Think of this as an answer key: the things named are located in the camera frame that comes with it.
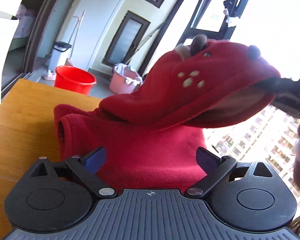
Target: red hooded garment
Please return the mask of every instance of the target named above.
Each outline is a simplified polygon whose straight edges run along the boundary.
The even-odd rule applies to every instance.
[[[181,46],[163,55],[134,93],[105,98],[93,112],[57,106],[61,160],[103,146],[97,175],[116,190],[184,191],[206,175],[195,156],[205,147],[202,128],[243,122],[274,98],[253,85],[280,74],[248,50],[209,41],[191,57]]]

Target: wooden surface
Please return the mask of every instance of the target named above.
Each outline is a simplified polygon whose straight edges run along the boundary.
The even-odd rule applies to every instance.
[[[40,156],[59,160],[53,108],[70,104],[85,111],[99,98],[19,80],[0,105],[0,239],[10,230],[4,214],[6,195]]]

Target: gray floor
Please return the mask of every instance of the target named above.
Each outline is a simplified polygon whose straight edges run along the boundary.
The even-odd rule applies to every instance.
[[[96,98],[106,98],[108,96],[113,95],[113,93],[109,90],[110,82],[103,77],[96,76],[97,84],[91,88],[89,95]],[[48,81],[41,78],[39,83],[46,84],[48,86],[53,86],[54,81]]]
[[[2,89],[22,73],[22,63],[25,52],[26,47],[21,47],[8,52],[2,70]]]

